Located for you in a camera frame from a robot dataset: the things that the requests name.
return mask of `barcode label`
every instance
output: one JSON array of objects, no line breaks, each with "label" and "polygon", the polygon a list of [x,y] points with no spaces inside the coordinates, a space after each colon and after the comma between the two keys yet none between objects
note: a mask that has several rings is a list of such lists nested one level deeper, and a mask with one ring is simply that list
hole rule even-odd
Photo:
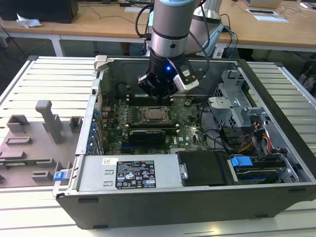
[{"label": "barcode label", "polygon": [[103,158],[102,165],[113,165],[117,164],[118,158]]}]

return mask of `power cable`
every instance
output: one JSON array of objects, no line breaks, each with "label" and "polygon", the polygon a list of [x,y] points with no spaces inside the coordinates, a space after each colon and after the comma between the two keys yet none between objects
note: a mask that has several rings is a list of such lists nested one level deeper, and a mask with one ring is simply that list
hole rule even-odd
[{"label": "power cable", "polygon": [[15,42],[14,38],[11,37],[11,35],[9,35],[9,33],[5,30],[5,28],[0,24],[0,27],[2,28],[2,30],[12,39],[12,41],[14,42],[14,44],[18,47],[18,49],[21,51],[21,53],[25,56],[26,54],[24,53],[24,51],[20,48],[20,46]]}]

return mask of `sticker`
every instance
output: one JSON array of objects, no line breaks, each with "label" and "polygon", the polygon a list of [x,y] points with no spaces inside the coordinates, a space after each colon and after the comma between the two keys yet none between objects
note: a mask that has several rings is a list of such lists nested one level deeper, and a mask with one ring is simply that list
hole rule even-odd
[{"label": "sticker", "polygon": [[118,161],[116,174],[115,187],[117,189],[144,189],[156,187],[156,173],[153,160]]},{"label": "sticker", "polygon": [[103,158],[102,159],[102,164],[103,165],[117,164],[118,160],[119,160],[119,158]]}]

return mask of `yellow wire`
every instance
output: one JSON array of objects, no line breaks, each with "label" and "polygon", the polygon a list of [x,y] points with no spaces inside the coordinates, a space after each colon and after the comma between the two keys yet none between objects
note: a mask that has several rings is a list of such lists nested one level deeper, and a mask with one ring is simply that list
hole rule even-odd
[{"label": "yellow wire", "polygon": [[245,146],[244,148],[242,148],[238,153],[247,150],[247,149],[250,148],[252,145],[253,145],[253,143],[249,143],[247,146]]}]

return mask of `black plastic cover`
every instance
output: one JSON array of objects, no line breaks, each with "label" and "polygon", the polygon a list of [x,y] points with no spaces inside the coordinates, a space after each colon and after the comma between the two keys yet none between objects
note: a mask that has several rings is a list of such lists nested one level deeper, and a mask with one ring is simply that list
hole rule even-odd
[{"label": "black plastic cover", "polygon": [[188,175],[188,179],[182,181],[183,186],[234,185],[228,157],[223,151],[178,152],[179,163],[185,164]]}]

